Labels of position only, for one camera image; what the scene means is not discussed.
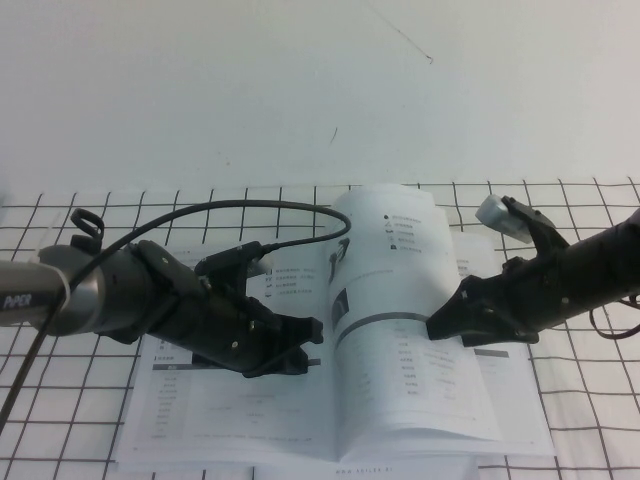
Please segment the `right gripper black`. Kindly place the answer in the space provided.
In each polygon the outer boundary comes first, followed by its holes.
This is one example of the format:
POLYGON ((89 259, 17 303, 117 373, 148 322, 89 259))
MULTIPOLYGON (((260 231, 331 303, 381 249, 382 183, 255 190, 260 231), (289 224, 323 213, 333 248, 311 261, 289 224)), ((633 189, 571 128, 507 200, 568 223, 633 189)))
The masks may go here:
POLYGON ((569 266, 564 257, 522 261, 482 281, 462 281, 426 322, 431 340, 461 336, 489 345, 536 343, 539 333, 571 317, 569 266), (480 300, 487 318, 479 318, 480 300))

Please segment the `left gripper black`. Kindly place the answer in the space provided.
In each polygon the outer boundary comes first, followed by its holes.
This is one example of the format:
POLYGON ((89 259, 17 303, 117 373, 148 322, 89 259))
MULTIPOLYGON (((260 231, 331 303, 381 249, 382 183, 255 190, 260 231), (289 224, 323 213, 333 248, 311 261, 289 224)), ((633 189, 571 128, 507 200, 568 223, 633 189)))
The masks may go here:
POLYGON ((240 299, 199 280, 149 328, 149 334, 247 378, 304 375, 306 343, 321 344, 314 317, 276 315, 253 298, 240 299))

